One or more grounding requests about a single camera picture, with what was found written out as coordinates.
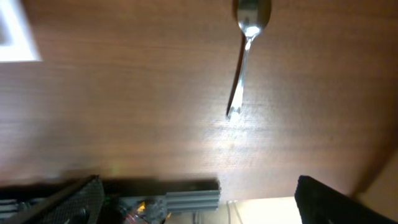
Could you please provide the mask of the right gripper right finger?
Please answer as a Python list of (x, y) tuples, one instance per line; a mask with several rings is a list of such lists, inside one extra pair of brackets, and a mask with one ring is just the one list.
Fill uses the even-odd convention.
[(397, 224), (307, 175), (298, 178), (294, 199), (302, 224)]

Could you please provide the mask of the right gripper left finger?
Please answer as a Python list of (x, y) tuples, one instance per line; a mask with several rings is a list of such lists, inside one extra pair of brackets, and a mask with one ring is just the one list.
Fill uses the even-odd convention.
[(105, 199), (91, 175), (64, 186), (1, 191), (1, 224), (96, 224)]

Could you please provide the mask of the metal spoon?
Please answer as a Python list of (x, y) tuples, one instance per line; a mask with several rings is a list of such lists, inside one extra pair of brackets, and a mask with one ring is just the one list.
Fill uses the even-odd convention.
[(254, 39), (268, 25), (272, 12), (272, 0), (238, 0), (236, 20), (243, 35), (243, 44), (238, 65), (238, 74), (233, 84), (226, 118), (232, 120), (242, 113), (244, 96), (244, 77), (248, 66), (249, 51)]

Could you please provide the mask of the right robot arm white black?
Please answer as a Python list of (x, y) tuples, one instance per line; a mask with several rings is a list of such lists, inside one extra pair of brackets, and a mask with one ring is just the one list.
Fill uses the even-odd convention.
[[(217, 210), (217, 180), (101, 180), (1, 188), (1, 223), (165, 223), (171, 215)], [(393, 223), (316, 179), (301, 175), (294, 200), (302, 223)]]

